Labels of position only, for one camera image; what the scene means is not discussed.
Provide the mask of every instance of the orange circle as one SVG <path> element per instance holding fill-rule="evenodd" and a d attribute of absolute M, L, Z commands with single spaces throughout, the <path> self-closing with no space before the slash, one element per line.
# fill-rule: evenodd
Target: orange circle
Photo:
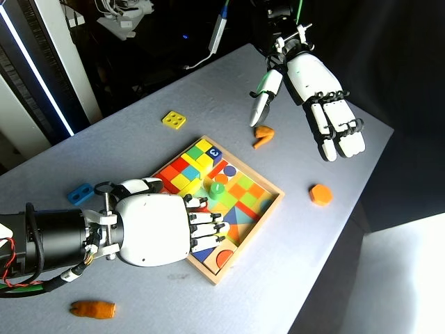
<path fill-rule="evenodd" d="M 215 176 L 215 181 L 222 183 L 222 184 L 226 184 L 226 183 L 228 183 L 229 178 L 224 174 L 218 174 L 217 176 Z"/>
<path fill-rule="evenodd" d="M 218 265 L 219 269 L 224 267 L 224 264 L 226 264 L 233 253 L 234 252 L 229 249 L 225 249 L 219 252 L 219 254 L 216 256 L 216 264 Z"/>

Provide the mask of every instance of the blue lego brick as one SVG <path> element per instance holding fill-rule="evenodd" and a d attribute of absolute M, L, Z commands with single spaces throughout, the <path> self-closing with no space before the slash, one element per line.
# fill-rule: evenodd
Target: blue lego brick
<path fill-rule="evenodd" d="M 197 179 L 200 177 L 199 170 L 193 166 L 187 167 L 181 173 L 183 176 L 187 177 L 190 181 L 193 181 L 194 179 Z"/>
<path fill-rule="evenodd" d="M 69 193 L 67 197 L 70 203 L 74 205 L 80 205 L 86 200 L 92 198 L 94 194 L 95 192 L 91 184 L 84 183 L 79 188 Z"/>
<path fill-rule="evenodd" d="M 211 157 L 213 159 L 213 165 L 216 166 L 216 164 L 218 162 L 221 161 L 222 157 L 223 157 L 223 153 L 216 148 L 215 146 L 212 146 L 212 148 L 210 148 L 206 154 Z"/>

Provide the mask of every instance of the orange hexagon block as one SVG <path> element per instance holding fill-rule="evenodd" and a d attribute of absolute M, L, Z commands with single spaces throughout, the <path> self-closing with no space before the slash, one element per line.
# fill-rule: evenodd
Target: orange hexagon block
<path fill-rule="evenodd" d="M 331 190 L 322 184 L 317 184 L 314 188 L 312 188 L 309 195 L 311 196 L 312 202 L 317 205 L 321 205 L 322 207 L 328 205 L 332 200 Z"/>

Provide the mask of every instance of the orange toy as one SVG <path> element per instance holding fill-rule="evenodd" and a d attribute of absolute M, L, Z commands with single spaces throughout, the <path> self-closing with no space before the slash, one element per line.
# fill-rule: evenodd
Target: orange toy
<path fill-rule="evenodd" d="M 317 184 L 312 188 L 309 195 L 311 196 L 311 201 L 313 203 L 321 205 L 322 207 L 328 205 L 332 200 L 331 190 L 322 184 Z"/>
<path fill-rule="evenodd" d="M 70 312 L 78 317 L 110 319 L 114 317 L 116 305 L 105 301 L 77 301 L 71 304 Z"/>
<path fill-rule="evenodd" d="M 266 127 L 264 125 L 258 127 L 255 129 L 255 137 L 260 138 L 259 141 L 257 141 L 253 148 L 257 149 L 260 146 L 264 145 L 265 143 L 268 143 L 275 135 L 275 131 L 271 129 L 270 127 Z"/>

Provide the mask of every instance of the green square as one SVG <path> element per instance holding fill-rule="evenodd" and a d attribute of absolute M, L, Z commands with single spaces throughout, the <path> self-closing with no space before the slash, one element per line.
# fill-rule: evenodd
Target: green square
<path fill-rule="evenodd" d="M 224 192 L 224 194 L 221 196 L 219 203 L 226 206 L 227 208 L 231 209 L 238 200 L 229 192 Z"/>
<path fill-rule="evenodd" d="M 251 193 L 245 193 L 243 197 L 240 199 L 241 203 L 243 203 L 246 207 L 252 207 L 253 204 L 257 201 L 257 199 Z"/>
<path fill-rule="evenodd" d="M 245 190 L 249 190 L 249 188 L 253 185 L 253 181 L 247 176 L 243 175 L 237 182 L 240 186 L 242 186 Z"/>
<path fill-rule="evenodd" d="M 201 157 L 204 152 L 201 151 L 196 146 L 193 146 L 191 149 L 187 151 L 187 154 L 193 159 L 196 160 L 197 158 Z"/>

